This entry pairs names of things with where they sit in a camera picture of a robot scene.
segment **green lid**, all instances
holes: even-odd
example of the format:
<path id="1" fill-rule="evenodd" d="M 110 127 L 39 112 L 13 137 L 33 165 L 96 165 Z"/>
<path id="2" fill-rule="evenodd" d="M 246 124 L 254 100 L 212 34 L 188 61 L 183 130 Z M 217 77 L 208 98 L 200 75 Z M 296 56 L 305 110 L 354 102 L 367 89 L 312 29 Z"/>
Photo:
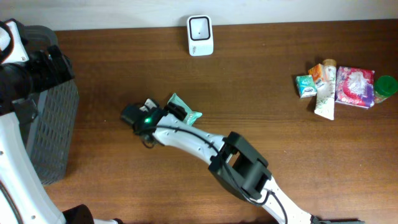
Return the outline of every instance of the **green lid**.
<path id="1" fill-rule="evenodd" d="M 383 96 L 392 96 L 398 90 L 398 82 L 389 75 L 383 75 L 375 82 L 374 90 Z"/>

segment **mint green packet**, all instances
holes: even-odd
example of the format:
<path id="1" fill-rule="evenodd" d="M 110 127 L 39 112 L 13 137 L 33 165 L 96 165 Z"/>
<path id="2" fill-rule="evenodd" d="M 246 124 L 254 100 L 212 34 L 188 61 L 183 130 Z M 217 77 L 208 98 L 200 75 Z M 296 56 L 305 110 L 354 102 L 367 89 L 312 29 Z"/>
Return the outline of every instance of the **mint green packet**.
<path id="1" fill-rule="evenodd" d="M 182 106 L 182 108 L 184 108 L 185 112 L 187 112 L 187 116 L 185 117 L 183 122 L 189 126 L 192 126 L 194 122 L 203 115 L 201 112 L 192 111 L 191 108 L 189 108 L 189 106 L 186 103 L 184 103 L 184 101 L 181 100 L 181 98 L 178 97 L 176 93 L 172 95 L 172 97 L 169 99 L 169 102 L 167 103 L 170 102 Z"/>
<path id="2" fill-rule="evenodd" d="M 315 96 L 317 94 L 317 88 L 311 75 L 296 77 L 296 84 L 300 98 Z"/>

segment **white device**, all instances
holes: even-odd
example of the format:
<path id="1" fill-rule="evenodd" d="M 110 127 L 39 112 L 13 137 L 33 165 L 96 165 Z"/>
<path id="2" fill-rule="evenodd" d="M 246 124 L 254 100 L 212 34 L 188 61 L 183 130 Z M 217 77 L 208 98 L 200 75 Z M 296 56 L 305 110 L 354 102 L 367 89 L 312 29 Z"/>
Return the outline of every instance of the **white device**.
<path id="1" fill-rule="evenodd" d="M 211 55 L 214 49 L 211 19 L 205 15 L 190 16 L 187 19 L 189 54 Z"/>

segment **white tube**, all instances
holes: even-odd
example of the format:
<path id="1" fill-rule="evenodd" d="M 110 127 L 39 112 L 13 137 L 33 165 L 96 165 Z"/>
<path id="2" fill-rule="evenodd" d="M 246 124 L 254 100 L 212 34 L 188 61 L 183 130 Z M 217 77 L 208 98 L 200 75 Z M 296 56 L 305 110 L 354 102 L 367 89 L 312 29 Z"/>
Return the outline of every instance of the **white tube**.
<path id="1" fill-rule="evenodd" d="M 326 84 L 317 90 L 317 105 L 315 114 L 330 120 L 335 119 L 335 93 L 336 93 L 336 61 L 327 59 L 323 61 L 323 71 Z"/>

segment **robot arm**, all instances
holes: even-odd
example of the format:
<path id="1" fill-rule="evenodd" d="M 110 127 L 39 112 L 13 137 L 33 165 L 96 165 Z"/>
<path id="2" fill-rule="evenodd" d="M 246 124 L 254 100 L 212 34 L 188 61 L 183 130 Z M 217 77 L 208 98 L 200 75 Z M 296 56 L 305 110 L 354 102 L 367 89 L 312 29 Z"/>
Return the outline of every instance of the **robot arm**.
<path id="1" fill-rule="evenodd" d="M 121 119 L 130 124 L 146 143 L 177 147 L 203 160 L 220 184 L 236 197 L 262 206 L 280 224 L 316 223 L 278 187 L 268 162 L 239 134 L 228 137 L 206 133 L 183 122 L 183 109 L 168 105 L 160 109 L 147 100 L 145 106 L 130 105 Z M 236 162 L 228 162 L 239 153 Z"/>
<path id="2" fill-rule="evenodd" d="M 216 157 L 217 153 L 212 150 L 205 141 L 191 133 L 195 133 L 203 139 L 207 139 L 209 142 L 213 143 L 219 152 L 226 144 L 223 141 L 224 136 L 209 134 L 191 127 L 177 119 L 173 114 L 164 116 L 157 123 L 157 126 L 178 127 L 179 129 L 189 131 L 189 133 L 187 133 L 169 128 L 157 128 L 152 135 L 159 143 L 165 146 L 177 147 L 203 160 L 208 165 L 211 165 L 211 158 Z M 226 163 L 229 162 L 231 156 L 227 158 Z M 287 220 L 290 220 L 291 223 L 311 224 L 311 214 L 298 208 L 298 206 L 296 206 L 296 204 L 294 204 L 293 201 L 291 201 L 291 199 L 289 199 L 288 196 L 286 196 L 286 194 L 278 187 L 273 176 L 265 181 L 265 184 L 259 193 L 261 194 L 261 198 L 256 202 L 260 203 L 266 201 L 262 207 L 267 210 L 267 212 L 269 212 L 278 221 L 278 223 L 285 224 L 288 223 Z"/>
<path id="3" fill-rule="evenodd" d="M 0 188 L 6 199 L 0 203 L 1 210 L 13 211 L 1 215 L 0 223 L 66 223 L 26 154 L 15 113 L 0 117 L 0 173 Z"/>

